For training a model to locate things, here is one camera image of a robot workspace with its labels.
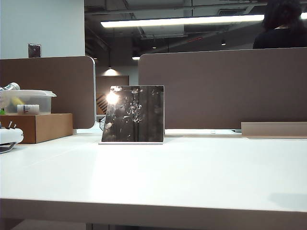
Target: black clothing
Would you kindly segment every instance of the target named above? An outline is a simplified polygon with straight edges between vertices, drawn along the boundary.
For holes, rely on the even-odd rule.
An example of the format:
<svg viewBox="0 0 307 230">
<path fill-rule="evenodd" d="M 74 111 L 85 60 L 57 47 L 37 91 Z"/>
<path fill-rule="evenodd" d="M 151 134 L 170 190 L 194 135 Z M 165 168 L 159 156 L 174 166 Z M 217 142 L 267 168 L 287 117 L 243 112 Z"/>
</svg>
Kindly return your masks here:
<svg viewBox="0 0 307 230">
<path fill-rule="evenodd" d="M 290 29 L 275 29 L 257 36 L 253 49 L 307 47 L 307 33 L 291 33 Z"/>
</svg>

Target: electrical outlet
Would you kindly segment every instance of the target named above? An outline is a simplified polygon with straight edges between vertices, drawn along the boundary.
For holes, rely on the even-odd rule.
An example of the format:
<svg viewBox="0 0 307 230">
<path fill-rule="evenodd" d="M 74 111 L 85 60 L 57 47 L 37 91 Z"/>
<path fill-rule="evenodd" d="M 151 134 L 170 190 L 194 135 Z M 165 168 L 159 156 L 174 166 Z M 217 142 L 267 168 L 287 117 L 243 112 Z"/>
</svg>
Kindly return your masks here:
<svg viewBox="0 0 307 230">
<path fill-rule="evenodd" d="M 29 58 L 40 58 L 41 57 L 41 45 L 28 44 L 28 55 Z"/>
</svg>

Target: desk partition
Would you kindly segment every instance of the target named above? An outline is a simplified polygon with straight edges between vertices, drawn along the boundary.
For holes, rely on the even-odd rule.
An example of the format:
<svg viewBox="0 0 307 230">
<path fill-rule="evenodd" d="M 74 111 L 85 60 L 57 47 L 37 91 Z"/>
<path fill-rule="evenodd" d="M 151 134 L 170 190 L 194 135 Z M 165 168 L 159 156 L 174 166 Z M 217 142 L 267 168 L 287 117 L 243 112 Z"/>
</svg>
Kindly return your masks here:
<svg viewBox="0 0 307 230">
<path fill-rule="evenodd" d="M 16 82 L 21 89 L 49 90 L 52 113 L 73 113 L 73 128 L 95 121 L 95 67 L 90 57 L 44 57 L 0 60 L 0 85 Z"/>
<path fill-rule="evenodd" d="M 140 85 L 165 86 L 166 128 L 307 121 L 307 48 L 145 54 Z"/>
</svg>

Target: yellow object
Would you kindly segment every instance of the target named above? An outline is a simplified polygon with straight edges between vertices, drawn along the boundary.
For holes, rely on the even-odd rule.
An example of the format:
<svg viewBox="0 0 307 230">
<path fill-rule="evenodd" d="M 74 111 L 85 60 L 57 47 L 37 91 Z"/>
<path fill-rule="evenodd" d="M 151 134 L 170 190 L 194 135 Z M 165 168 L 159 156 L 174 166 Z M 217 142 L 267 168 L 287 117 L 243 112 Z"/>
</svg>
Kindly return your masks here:
<svg viewBox="0 0 307 230">
<path fill-rule="evenodd" d="M 24 104 L 24 102 L 20 100 L 18 97 L 12 97 L 12 104 L 17 106 L 18 104 Z"/>
</svg>

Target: desk surface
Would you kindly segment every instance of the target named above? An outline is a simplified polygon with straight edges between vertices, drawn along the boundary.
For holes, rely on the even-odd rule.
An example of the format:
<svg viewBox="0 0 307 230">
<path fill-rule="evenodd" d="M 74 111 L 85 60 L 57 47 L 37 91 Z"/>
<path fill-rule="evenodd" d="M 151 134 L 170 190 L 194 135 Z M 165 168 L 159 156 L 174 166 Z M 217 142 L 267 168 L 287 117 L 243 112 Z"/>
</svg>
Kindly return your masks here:
<svg viewBox="0 0 307 230">
<path fill-rule="evenodd" d="M 0 155 L 1 216 L 195 229 L 307 227 L 307 140 L 173 136 L 156 146 L 101 146 L 100 138 L 77 134 Z"/>
</svg>

